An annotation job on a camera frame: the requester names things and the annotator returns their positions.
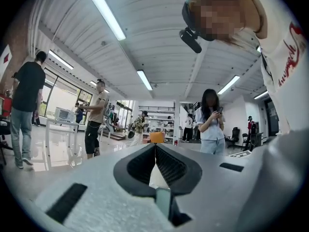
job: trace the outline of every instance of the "black t-shirt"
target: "black t-shirt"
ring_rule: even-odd
[[[13,108],[24,112],[35,111],[39,89],[45,83],[45,72],[38,63],[27,62],[15,78],[19,84],[13,97]]]

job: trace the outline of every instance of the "glossy floor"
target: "glossy floor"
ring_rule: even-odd
[[[6,140],[11,145],[11,138],[6,136]],[[11,150],[4,150],[7,165],[3,168],[3,175],[12,192],[27,197],[31,200],[56,181],[62,175],[78,168],[87,160],[84,147],[84,132],[79,132],[77,137],[78,153],[73,152],[73,145],[67,147],[68,136],[61,132],[50,133],[50,157],[45,149],[45,127],[33,127],[31,140],[31,153],[33,166],[24,163],[24,169],[18,169],[14,164],[14,154]],[[106,137],[100,142],[100,153],[104,154],[125,150],[130,144],[129,140],[115,141]],[[179,146],[199,151],[201,144],[179,143]],[[226,149],[225,155],[238,153],[239,148]]]

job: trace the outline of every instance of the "white shirt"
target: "white shirt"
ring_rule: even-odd
[[[185,126],[186,128],[192,128],[192,122],[193,122],[193,119],[188,117],[187,120],[185,121]]]
[[[209,109],[211,113],[213,113],[213,108],[210,107]],[[195,120],[198,125],[202,125],[206,122],[204,116],[202,115],[201,107],[197,109]],[[219,140],[223,138],[224,134],[217,119],[213,119],[209,127],[204,132],[201,132],[202,140]]]
[[[274,102],[282,133],[309,127],[309,50],[302,29],[282,0],[260,0],[267,38],[258,39],[267,62],[264,84]]]

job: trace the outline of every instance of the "hand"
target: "hand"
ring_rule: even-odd
[[[220,116],[220,113],[218,113],[217,111],[214,111],[214,112],[211,114],[210,118],[213,120],[213,119],[219,118],[219,116]]]
[[[36,110],[35,113],[34,113],[34,118],[37,119],[38,117],[39,117],[39,112],[38,112],[38,110]]]

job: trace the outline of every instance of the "ceiling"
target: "ceiling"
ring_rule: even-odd
[[[186,26],[181,14],[184,0],[107,3],[125,40],[117,41],[92,0],[41,0],[37,3],[42,12],[37,9],[36,47],[52,49],[74,67],[63,68],[90,87],[90,81],[103,78],[115,100],[195,102],[205,89],[219,91],[234,75],[241,78],[233,91],[221,96],[222,102],[266,90],[260,53],[255,49],[258,42],[252,33],[243,30],[238,34],[242,48],[199,40],[203,51],[196,54],[179,37],[179,31]],[[153,91],[148,91],[140,80],[136,73],[139,69],[145,71]]]

